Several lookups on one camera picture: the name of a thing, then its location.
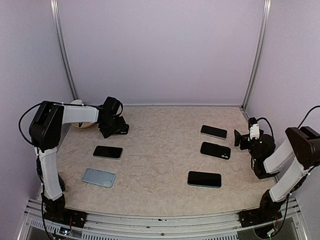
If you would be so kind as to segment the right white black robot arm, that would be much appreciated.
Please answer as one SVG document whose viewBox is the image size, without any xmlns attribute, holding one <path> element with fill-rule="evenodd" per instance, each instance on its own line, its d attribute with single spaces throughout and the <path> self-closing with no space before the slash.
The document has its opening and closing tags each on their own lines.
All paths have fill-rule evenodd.
<svg viewBox="0 0 320 240">
<path fill-rule="evenodd" d="M 309 126 L 288 127 L 286 138 L 279 147 L 275 139 L 254 125 L 253 136 L 234 131 L 234 146 L 247 150 L 251 157 L 251 168 L 258 179 L 275 177 L 283 168 L 285 173 L 267 191 L 272 202 L 281 202 L 320 164 L 320 134 Z"/>
</svg>

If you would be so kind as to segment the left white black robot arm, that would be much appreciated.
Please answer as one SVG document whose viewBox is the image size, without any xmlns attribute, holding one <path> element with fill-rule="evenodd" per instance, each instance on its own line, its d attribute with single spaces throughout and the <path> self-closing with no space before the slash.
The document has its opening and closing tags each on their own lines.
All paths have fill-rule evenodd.
<svg viewBox="0 0 320 240">
<path fill-rule="evenodd" d="M 123 104 L 110 96 L 98 106 L 43 101 L 37 107 L 37 112 L 29 127 L 29 135 L 40 161 L 44 195 L 49 200 L 55 201 L 63 196 L 56 161 L 63 125 L 98 124 L 99 131 L 106 139 L 112 135 L 128 132 L 128 124 L 122 116 Z"/>
</svg>

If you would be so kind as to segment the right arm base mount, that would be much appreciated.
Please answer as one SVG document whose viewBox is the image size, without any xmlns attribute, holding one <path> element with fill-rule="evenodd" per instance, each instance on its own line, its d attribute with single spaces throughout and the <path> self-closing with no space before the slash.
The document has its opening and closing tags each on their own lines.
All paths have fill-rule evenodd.
<svg viewBox="0 0 320 240">
<path fill-rule="evenodd" d="M 281 219 L 282 213 L 280 209 L 287 198 L 286 196 L 284 200 L 279 202 L 273 201 L 270 191 L 267 190 L 262 195 L 258 208 L 242 210 L 238 213 L 241 227 L 246 228 L 275 221 L 276 218 Z"/>
</svg>

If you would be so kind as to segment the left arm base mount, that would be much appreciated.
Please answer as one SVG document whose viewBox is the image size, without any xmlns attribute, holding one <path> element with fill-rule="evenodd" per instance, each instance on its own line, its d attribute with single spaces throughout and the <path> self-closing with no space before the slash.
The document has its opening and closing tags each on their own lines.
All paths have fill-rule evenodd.
<svg viewBox="0 0 320 240">
<path fill-rule="evenodd" d="M 55 223 L 70 227 L 84 228 L 87 220 L 87 213 L 80 210 L 66 208 L 66 200 L 62 194 L 56 200 L 49 199 L 44 193 L 41 194 L 43 204 L 43 218 Z"/>
</svg>

